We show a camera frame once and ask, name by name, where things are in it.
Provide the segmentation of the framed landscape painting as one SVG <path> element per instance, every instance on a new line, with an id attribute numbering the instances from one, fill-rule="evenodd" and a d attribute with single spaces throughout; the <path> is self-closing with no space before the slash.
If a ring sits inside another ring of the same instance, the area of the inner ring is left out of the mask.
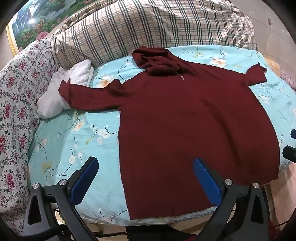
<path id="1" fill-rule="evenodd" d="M 6 34 L 15 56 L 35 40 L 44 39 L 68 17 L 94 3 L 81 0 L 28 1 L 10 20 Z"/>

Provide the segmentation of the beige plaid quilt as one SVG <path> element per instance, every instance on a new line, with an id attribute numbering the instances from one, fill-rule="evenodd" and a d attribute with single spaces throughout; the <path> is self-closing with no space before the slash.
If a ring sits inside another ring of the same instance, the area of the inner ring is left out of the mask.
<path id="1" fill-rule="evenodd" d="M 256 50 L 250 18 L 230 1 L 98 1 L 72 15 L 52 39 L 58 66 L 96 66 L 139 47 L 222 45 Z"/>

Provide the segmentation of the dark red knit hoodie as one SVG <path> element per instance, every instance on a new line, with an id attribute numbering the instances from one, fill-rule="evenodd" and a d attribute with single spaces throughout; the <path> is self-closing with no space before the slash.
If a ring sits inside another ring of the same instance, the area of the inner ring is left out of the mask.
<path id="1" fill-rule="evenodd" d="M 278 177 L 278 139 L 250 89 L 266 82 L 264 67 L 238 73 L 161 48 L 141 47 L 132 57 L 142 69 L 135 77 L 104 88 L 71 84 L 67 100 L 78 110 L 120 111 L 120 173 L 131 219 L 209 208 L 196 158 L 236 184 Z"/>

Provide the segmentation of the light blue floral bedsheet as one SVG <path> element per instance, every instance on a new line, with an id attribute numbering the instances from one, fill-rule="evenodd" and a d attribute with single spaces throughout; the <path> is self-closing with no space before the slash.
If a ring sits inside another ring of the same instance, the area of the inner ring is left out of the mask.
<path id="1" fill-rule="evenodd" d="M 219 45 L 181 46 L 168 50 L 190 62 L 245 73 L 260 63 L 267 69 L 267 83 L 250 87 L 267 112 L 280 150 L 286 145 L 295 147 L 290 131 L 295 128 L 295 91 L 267 65 L 257 51 Z M 90 87 L 102 88 L 114 79 L 121 83 L 142 72 L 131 56 L 119 58 L 97 67 Z M 81 204 L 76 206 L 80 216 L 88 223 L 132 226 L 169 224 L 200 218 L 212 214 L 215 207 L 175 217 L 130 220 L 120 178 L 119 111 L 84 113 L 74 109 L 59 116 L 43 120 L 29 149 L 29 186 L 55 185 L 68 179 L 90 157 L 99 161 L 99 171 Z"/>

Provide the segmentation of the pink floral quilt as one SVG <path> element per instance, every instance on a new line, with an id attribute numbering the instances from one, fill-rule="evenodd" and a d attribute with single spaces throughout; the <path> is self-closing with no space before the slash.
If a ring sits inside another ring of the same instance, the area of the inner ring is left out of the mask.
<path id="1" fill-rule="evenodd" d="M 56 70 L 49 38 L 31 43 L 1 70 L 1 218 L 17 234 L 29 199 L 28 150 L 40 121 L 37 101 Z"/>

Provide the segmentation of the white folded towel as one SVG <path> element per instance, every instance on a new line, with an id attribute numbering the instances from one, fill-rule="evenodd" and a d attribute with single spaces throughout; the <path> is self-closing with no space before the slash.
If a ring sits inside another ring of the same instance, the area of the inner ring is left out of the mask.
<path id="1" fill-rule="evenodd" d="M 69 70 L 60 67 L 53 74 L 47 90 L 37 102 L 38 117 L 42 119 L 53 118 L 70 109 L 71 107 L 67 102 L 70 85 L 88 86 L 93 73 L 94 67 L 90 60 L 79 62 Z"/>

